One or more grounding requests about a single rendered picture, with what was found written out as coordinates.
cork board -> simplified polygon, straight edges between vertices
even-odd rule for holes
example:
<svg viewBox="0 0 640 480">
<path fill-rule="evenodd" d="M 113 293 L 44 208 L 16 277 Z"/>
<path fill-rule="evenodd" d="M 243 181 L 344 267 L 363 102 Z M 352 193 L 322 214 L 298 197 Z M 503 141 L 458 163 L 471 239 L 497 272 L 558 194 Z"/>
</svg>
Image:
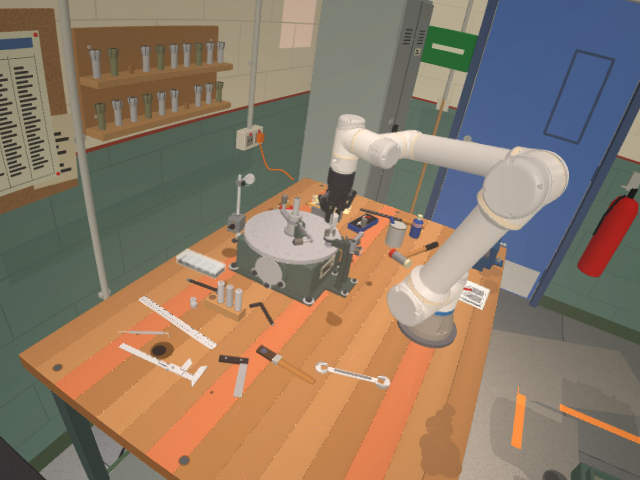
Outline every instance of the cork board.
<svg viewBox="0 0 640 480">
<path fill-rule="evenodd" d="M 84 131 L 87 128 L 98 125 L 98 119 L 95 118 L 95 104 L 104 103 L 105 119 L 107 124 L 114 121 L 113 108 L 111 100 L 121 100 L 123 107 L 123 117 L 129 115 L 128 97 L 138 97 L 138 116 L 144 116 L 144 103 L 142 95 L 150 93 L 153 95 L 151 104 L 152 111 L 158 111 L 158 99 L 156 92 L 167 92 L 167 104 L 171 105 L 169 99 L 169 90 L 180 90 L 179 104 L 185 102 L 193 104 L 195 101 L 194 85 L 204 85 L 205 83 L 216 82 L 216 73 L 194 74 L 188 77 L 167 78 L 161 80 L 151 80 L 145 83 L 134 85 L 123 85 L 107 89 L 93 89 L 80 84 L 80 77 L 93 78 L 93 70 L 91 66 L 91 57 L 89 56 L 89 48 L 92 50 L 100 50 L 100 70 L 102 77 L 110 77 L 110 63 L 107 55 L 108 48 L 117 48 L 118 70 L 126 72 L 131 66 L 134 71 L 142 70 L 142 54 L 140 47 L 149 45 L 151 47 L 151 55 L 149 56 L 150 67 L 153 69 L 158 67 L 155 45 L 164 45 L 166 51 L 164 54 L 165 70 L 171 68 L 171 53 L 169 52 L 169 44 L 175 43 L 180 45 L 178 54 L 178 65 L 183 64 L 184 54 L 182 52 L 182 44 L 191 44 L 191 65 L 196 62 L 196 51 L 194 44 L 196 42 L 205 44 L 208 41 L 218 41 L 218 27 L 215 25 L 185 25 L 185 26 L 153 26 L 153 27 L 97 27 L 97 28 L 74 28 L 73 49 L 76 58 L 76 75 L 80 90 L 80 105 L 82 110 L 82 124 Z M 214 51 L 214 61 L 217 58 L 217 52 Z M 207 60 L 207 49 L 203 48 L 202 64 L 205 65 Z"/>
<path fill-rule="evenodd" d="M 44 64 L 51 115 L 54 118 L 56 115 L 64 115 L 67 113 L 67 103 L 64 96 L 55 11 L 52 8 L 8 8 L 0 10 L 0 31 L 20 32 L 26 30 L 37 30 L 40 36 L 40 48 L 42 50 L 42 62 Z M 29 187 L 9 193 L 0 197 L 0 214 L 63 192 L 77 185 L 78 180 L 74 179 L 37 190 Z"/>
</svg>

locker vent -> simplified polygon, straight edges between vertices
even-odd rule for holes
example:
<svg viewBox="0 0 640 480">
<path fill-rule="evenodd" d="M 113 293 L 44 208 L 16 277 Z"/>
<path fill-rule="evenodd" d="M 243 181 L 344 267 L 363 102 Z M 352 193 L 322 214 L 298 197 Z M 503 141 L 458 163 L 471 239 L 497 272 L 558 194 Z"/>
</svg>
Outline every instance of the locker vent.
<svg viewBox="0 0 640 480">
<path fill-rule="evenodd" d="M 404 38 L 402 39 L 402 44 L 403 45 L 411 45 L 411 37 L 412 36 L 413 36 L 413 28 L 407 28 L 404 31 Z"/>
<path fill-rule="evenodd" d="M 427 31 L 420 30 L 420 32 L 418 33 L 418 45 L 424 45 L 424 40 L 426 37 L 427 37 Z"/>
</svg>

table leg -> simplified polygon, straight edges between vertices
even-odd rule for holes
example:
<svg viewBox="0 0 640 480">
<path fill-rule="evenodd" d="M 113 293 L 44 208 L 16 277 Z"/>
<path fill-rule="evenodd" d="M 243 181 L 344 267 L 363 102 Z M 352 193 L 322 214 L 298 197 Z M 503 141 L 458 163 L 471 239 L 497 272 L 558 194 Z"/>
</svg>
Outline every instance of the table leg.
<svg viewBox="0 0 640 480">
<path fill-rule="evenodd" d="M 107 467 L 91 431 L 91 424 L 55 393 L 52 394 L 87 477 L 89 480 L 109 480 Z"/>
</svg>

blue door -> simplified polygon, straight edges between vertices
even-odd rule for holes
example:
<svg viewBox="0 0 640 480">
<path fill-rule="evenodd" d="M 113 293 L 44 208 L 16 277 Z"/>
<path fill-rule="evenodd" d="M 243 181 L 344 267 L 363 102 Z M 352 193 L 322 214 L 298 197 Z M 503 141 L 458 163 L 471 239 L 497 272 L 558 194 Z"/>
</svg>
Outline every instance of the blue door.
<svg viewBox="0 0 640 480">
<path fill-rule="evenodd" d="M 488 9 L 495 8 L 495 2 L 489 3 Z M 486 47 L 476 52 L 477 75 L 473 81 L 470 70 L 468 103 L 463 92 L 452 136 L 457 124 L 456 138 L 469 135 L 476 143 L 550 150 L 569 167 L 565 193 L 522 230 L 503 238 L 507 260 L 531 271 L 530 285 L 521 293 L 531 298 L 563 239 L 575 235 L 569 227 L 575 219 L 577 230 L 577 220 L 584 217 L 580 212 L 586 214 L 593 201 L 592 196 L 585 202 L 595 174 L 606 175 L 602 170 L 610 168 L 638 111 L 640 102 L 631 104 L 631 99 L 640 80 L 640 4 L 501 0 L 490 20 L 488 12 Z M 598 172 L 601 165 L 606 168 Z M 476 175 L 448 170 L 432 219 L 457 228 L 477 204 L 482 182 Z"/>
</svg>

orange floor marking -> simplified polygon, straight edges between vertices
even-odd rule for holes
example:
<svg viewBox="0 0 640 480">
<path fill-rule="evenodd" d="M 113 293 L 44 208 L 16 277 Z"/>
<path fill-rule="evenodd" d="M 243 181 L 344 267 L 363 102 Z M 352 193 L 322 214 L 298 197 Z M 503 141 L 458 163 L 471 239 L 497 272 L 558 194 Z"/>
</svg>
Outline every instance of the orange floor marking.
<svg viewBox="0 0 640 480">
<path fill-rule="evenodd" d="M 608 423 L 601 422 L 597 418 L 593 418 L 589 415 L 585 415 L 584 413 L 577 412 L 576 410 L 565 407 L 564 405 L 560 405 L 560 411 L 566 413 L 567 415 L 571 415 L 572 417 L 575 417 L 579 420 L 582 420 L 583 422 L 595 425 L 596 427 L 606 430 L 609 433 L 613 433 L 614 435 L 618 435 L 619 437 L 626 438 L 627 440 L 640 444 L 640 437 L 631 435 L 630 433 L 625 432 L 624 430 L 620 430 L 619 428 L 609 425 Z"/>
<path fill-rule="evenodd" d="M 395 211 L 396 209 L 386 206 L 382 209 L 382 212 L 388 215 L 391 215 Z M 365 233 L 360 242 L 363 252 L 373 243 L 378 235 L 382 233 L 385 227 L 386 224 L 379 222 L 368 231 L 368 234 Z M 257 348 L 260 345 L 264 345 L 277 353 L 328 295 L 334 294 L 325 291 L 311 307 L 299 302 L 294 302 L 289 305 L 278 317 L 279 319 L 286 319 L 286 321 L 276 320 L 276 325 L 280 325 L 277 330 L 265 330 L 264 333 L 240 355 L 241 357 L 248 357 L 249 364 L 252 365 L 247 371 L 245 390 L 251 386 L 251 383 L 269 365 L 267 360 L 256 353 Z M 195 450 L 198 444 L 231 409 L 236 400 L 238 400 L 229 395 L 229 392 L 233 391 L 237 373 L 237 369 L 230 368 L 214 382 L 214 384 L 206 390 L 206 392 L 213 390 L 214 393 L 207 393 L 194 403 L 169 431 L 146 452 L 147 457 L 169 472 L 175 472 L 180 467 L 178 462 L 179 458 L 182 455 L 189 455 Z"/>
<path fill-rule="evenodd" d="M 217 280 L 227 281 L 234 272 L 225 270 L 218 276 Z M 202 283 L 211 283 L 211 278 L 203 275 L 198 279 Z M 163 308 L 171 312 L 176 317 L 180 318 L 191 307 L 189 305 L 189 299 L 196 297 L 198 302 L 202 301 L 209 293 L 202 287 L 188 283 L 188 286 L 181 291 L 178 295 L 162 305 Z M 157 313 L 153 312 L 147 315 L 143 320 L 133 325 L 130 330 L 150 330 L 161 331 L 167 328 L 169 325 L 168 320 L 162 318 Z M 122 343 L 132 346 L 133 348 L 140 349 L 143 345 L 149 342 L 151 337 L 148 335 L 128 335 L 123 333 L 119 335 L 113 342 L 102 348 L 98 353 L 87 359 L 85 362 L 78 365 L 69 374 L 62 377 L 56 382 L 56 386 L 63 392 L 69 395 L 74 400 L 80 395 L 85 393 L 89 388 L 102 380 L 107 374 L 113 371 L 118 365 L 124 362 L 131 356 L 129 352 L 125 352 L 120 348 Z"/>
<path fill-rule="evenodd" d="M 415 343 L 407 347 L 393 382 L 347 471 L 345 480 L 384 479 L 407 427 L 409 415 L 434 350 Z"/>
<path fill-rule="evenodd" d="M 516 396 L 516 414 L 513 419 L 513 435 L 511 435 L 511 446 L 522 449 L 522 432 L 524 431 L 524 410 L 527 405 L 527 397 L 520 394 Z"/>
</svg>

